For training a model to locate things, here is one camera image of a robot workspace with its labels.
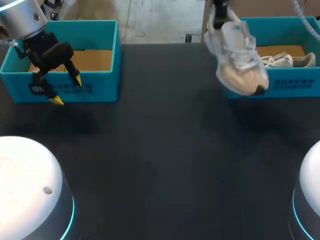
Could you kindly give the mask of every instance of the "robotic arm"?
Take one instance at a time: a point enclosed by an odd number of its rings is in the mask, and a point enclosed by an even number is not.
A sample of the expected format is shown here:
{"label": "robotic arm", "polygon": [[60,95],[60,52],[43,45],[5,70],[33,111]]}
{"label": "robotic arm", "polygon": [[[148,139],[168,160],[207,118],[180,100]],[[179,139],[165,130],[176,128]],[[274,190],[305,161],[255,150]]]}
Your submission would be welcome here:
{"label": "robotic arm", "polygon": [[[79,70],[71,61],[73,48],[68,42],[58,42],[53,32],[45,32],[47,23],[37,0],[0,0],[0,24],[9,38],[0,44],[13,46],[21,59],[28,57],[38,67],[32,74],[32,84],[41,86],[51,102],[63,105],[45,75],[63,64],[75,86],[81,87],[82,82]],[[23,51],[13,39],[22,41]]]}

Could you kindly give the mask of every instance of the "white sneaker in bin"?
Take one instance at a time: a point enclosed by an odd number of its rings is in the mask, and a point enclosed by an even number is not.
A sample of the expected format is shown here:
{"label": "white sneaker in bin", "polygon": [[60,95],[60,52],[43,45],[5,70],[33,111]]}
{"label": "white sneaker in bin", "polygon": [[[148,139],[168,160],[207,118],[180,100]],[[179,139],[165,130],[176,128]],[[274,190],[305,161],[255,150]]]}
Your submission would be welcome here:
{"label": "white sneaker in bin", "polygon": [[285,52],[276,56],[263,56],[260,58],[265,68],[305,68],[316,66],[316,55],[312,52],[303,57],[294,57]]}
{"label": "white sneaker in bin", "polygon": [[256,39],[250,35],[247,23],[240,21],[228,7],[229,21],[221,29],[214,29],[215,14],[213,6],[204,41],[210,53],[217,57],[218,80],[239,95],[263,94],[269,87],[268,74],[260,64]]}

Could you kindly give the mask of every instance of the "white round device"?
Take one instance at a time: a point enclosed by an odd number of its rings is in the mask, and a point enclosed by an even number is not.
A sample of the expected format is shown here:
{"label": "white round device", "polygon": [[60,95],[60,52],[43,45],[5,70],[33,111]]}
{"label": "white round device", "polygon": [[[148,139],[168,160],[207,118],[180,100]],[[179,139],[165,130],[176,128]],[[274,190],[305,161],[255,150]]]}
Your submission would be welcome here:
{"label": "white round device", "polygon": [[0,239],[80,239],[76,203],[57,159],[28,138],[0,137]]}
{"label": "white round device", "polygon": [[290,203],[295,240],[320,240],[320,141],[305,155]]}

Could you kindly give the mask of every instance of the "glowing blue light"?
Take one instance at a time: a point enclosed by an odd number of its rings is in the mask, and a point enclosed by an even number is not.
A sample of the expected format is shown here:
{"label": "glowing blue light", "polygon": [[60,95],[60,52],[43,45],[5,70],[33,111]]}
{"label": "glowing blue light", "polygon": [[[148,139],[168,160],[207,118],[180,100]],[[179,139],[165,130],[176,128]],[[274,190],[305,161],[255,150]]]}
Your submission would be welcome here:
{"label": "glowing blue light", "polygon": [[74,220],[74,215],[75,215],[75,199],[74,199],[74,197],[72,197],[72,215],[71,215],[71,219],[70,219],[68,227],[66,228],[66,230],[65,230],[64,234],[62,235],[62,237],[60,238],[60,240],[64,240],[66,235],[68,234],[69,229],[71,227],[71,224],[72,224],[72,222]]}
{"label": "glowing blue light", "polygon": [[310,234],[304,229],[304,227],[302,226],[301,222],[299,221],[299,218],[297,216],[297,213],[296,213],[296,209],[295,209],[295,190],[293,190],[293,195],[292,195],[292,206],[293,206],[293,212],[294,212],[294,215],[295,215],[295,218],[298,222],[298,224],[300,225],[300,227],[302,228],[302,230],[304,231],[304,233],[311,239],[311,240],[314,240]]}
{"label": "glowing blue light", "polygon": [[9,8],[19,4],[19,3],[22,3],[23,1],[24,0],[16,0],[16,1],[14,1],[12,3],[9,3],[9,4],[5,5],[5,6],[2,6],[2,7],[0,7],[0,12],[3,11],[3,10],[9,9]]}

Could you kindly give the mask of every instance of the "wall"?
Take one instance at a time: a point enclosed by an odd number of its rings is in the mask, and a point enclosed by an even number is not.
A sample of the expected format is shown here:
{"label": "wall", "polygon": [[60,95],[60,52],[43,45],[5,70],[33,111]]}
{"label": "wall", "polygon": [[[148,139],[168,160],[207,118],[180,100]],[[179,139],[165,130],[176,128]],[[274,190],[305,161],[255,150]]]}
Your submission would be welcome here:
{"label": "wall", "polygon": [[[304,5],[305,0],[298,0],[300,6]],[[238,17],[278,17],[295,16],[292,0],[229,0],[229,6],[234,10]]]}

